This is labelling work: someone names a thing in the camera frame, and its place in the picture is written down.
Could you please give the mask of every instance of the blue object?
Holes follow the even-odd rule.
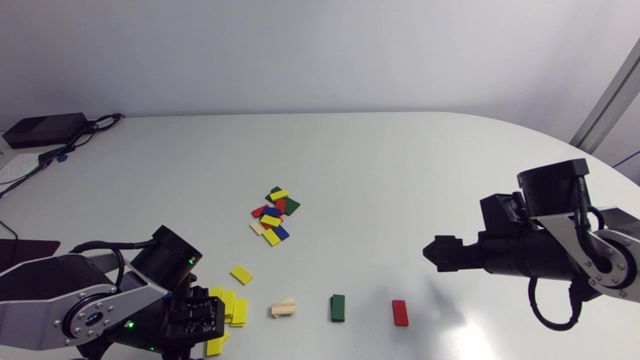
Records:
[[[262,209],[262,214],[263,215],[269,215],[271,217],[279,217],[280,216],[280,209],[278,208],[264,208]]]
[[[289,237],[289,233],[284,229],[284,227],[282,227],[282,225],[278,227],[272,227],[271,230],[273,230],[273,232],[278,235],[280,240],[284,240]]]

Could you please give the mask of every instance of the pile of colored blocks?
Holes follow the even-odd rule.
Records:
[[[275,246],[289,237],[289,233],[282,227],[282,214],[293,214],[300,203],[290,198],[287,190],[277,186],[271,189],[266,199],[275,206],[267,204],[253,210],[251,215],[259,218],[259,221],[252,222],[250,226],[258,236],[264,236],[271,246]]]

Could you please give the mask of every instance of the stack of yellow blocks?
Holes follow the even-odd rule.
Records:
[[[246,323],[246,312],[249,304],[248,299],[236,299],[236,292],[225,291],[222,286],[209,289],[209,296],[219,297],[225,303],[225,323],[231,327],[244,327]],[[221,338],[207,341],[207,356],[222,354],[222,343],[229,338],[227,331]]]

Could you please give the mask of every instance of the black power supply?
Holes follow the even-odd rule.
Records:
[[[83,113],[30,117],[18,121],[2,137],[12,149],[66,144],[86,128]]]

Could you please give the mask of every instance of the black cable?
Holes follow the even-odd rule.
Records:
[[[116,277],[116,288],[120,289],[120,285],[122,285],[122,278],[124,277],[124,258],[122,257],[122,253],[119,250],[112,250],[113,254],[116,256],[118,260],[118,276]]]
[[[46,160],[41,161],[39,166],[37,166],[35,169],[33,169],[30,173],[28,173],[28,174],[26,174],[24,176],[21,176],[21,177],[19,177],[17,179],[8,181],[6,183],[2,183],[2,184],[9,184],[9,183],[13,183],[13,184],[11,186],[9,186],[7,189],[4,189],[3,191],[0,192],[0,198],[5,196],[9,191],[11,191],[11,190],[15,189],[16,187],[20,186],[20,184],[22,184],[24,181],[29,179],[31,176],[33,176],[33,175],[37,174],[39,171],[45,169],[47,166],[49,166],[49,164],[51,164],[53,159],[55,159],[58,156],[61,156],[61,155],[65,154],[65,153],[67,153],[70,149],[75,149],[76,148],[75,143],[83,135],[91,134],[89,139],[87,139],[87,141],[81,143],[80,146],[88,143],[89,140],[91,140],[91,138],[93,137],[93,135],[95,133],[111,129],[115,124],[117,124],[124,117],[125,116],[122,115],[121,113],[115,113],[115,114],[105,115],[103,117],[100,117],[96,121],[89,121],[87,123],[87,126],[84,129],[82,129],[80,132],[78,132],[78,134],[75,137],[73,137],[73,139],[71,139],[71,141],[69,141],[69,143],[67,143],[63,147],[60,147],[59,149],[57,149],[58,151],[52,151],[52,152],[54,152],[54,154],[51,155]],[[113,119],[113,121],[110,124],[106,125],[106,126],[102,126],[102,127],[98,126],[99,122],[105,121],[107,119]]]
[[[156,244],[155,240],[143,241],[141,243],[108,243],[106,241],[89,241],[74,247],[70,253],[80,254],[81,252],[97,249],[107,250],[137,250],[145,247],[151,247]]]
[[[625,161],[629,160],[630,158],[633,158],[634,156],[636,156],[638,154],[640,154],[640,150],[638,150],[638,151],[634,152],[633,154],[627,156],[624,160],[622,160],[621,162],[613,165],[612,167],[617,167],[618,165],[622,165],[622,163],[624,163]]]
[[[547,320],[538,309],[538,304],[536,303],[536,286],[538,285],[538,278],[532,277],[529,280],[529,303],[531,304],[531,309],[533,310],[536,318],[542,323],[542,325],[548,327],[549,329],[555,331],[567,331],[571,329],[576,323],[578,323],[578,318],[580,317],[580,312],[582,312],[582,301],[576,300],[573,296],[573,283],[572,286],[569,287],[569,302],[571,303],[571,318],[566,323],[555,323]]]
[[[600,210],[598,210],[595,206],[592,206],[592,205],[588,205],[587,209],[589,210],[590,213],[593,213],[598,219],[598,230],[604,229],[604,225],[605,225],[604,217],[602,216],[602,213],[600,212]]]
[[[15,237],[16,240],[18,240],[18,233],[16,233],[15,231],[13,231],[13,229],[11,227],[8,227],[2,220],[0,220],[0,224],[2,226],[4,226],[5,229],[11,231],[11,233],[13,234],[13,237]]]
[[[609,273],[611,271],[611,262],[598,254],[595,246],[593,245],[593,241],[591,241],[591,235],[589,234],[589,231],[591,230],[591,224],[589,223],[589,218],[587,217],[587,191],[584,177],[579,176],[577,178],[577,186],[578,200],[580,204],[573,213],[573,223],[575,224],[575,232],[576,237],[578,237],[578,244],[580,245],[582,251],[584,251],[587,257],[591,259],[591,261],[599,271],[605,274]]]

